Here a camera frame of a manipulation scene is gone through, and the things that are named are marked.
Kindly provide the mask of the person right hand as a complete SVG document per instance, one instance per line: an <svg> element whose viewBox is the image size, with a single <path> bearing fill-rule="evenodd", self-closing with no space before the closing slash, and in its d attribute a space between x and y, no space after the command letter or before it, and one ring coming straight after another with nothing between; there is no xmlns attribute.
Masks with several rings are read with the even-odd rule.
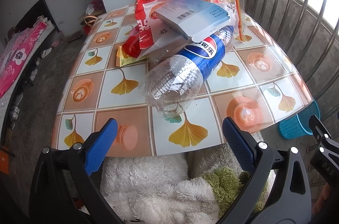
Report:
<svg viewBox="0 0 339 224"><path fill-rule="evenodd" d="M338 218L338 186L331 187L326 183L322 188L312 208L312 215L314 217L321 214L327 218Z"/></svg>

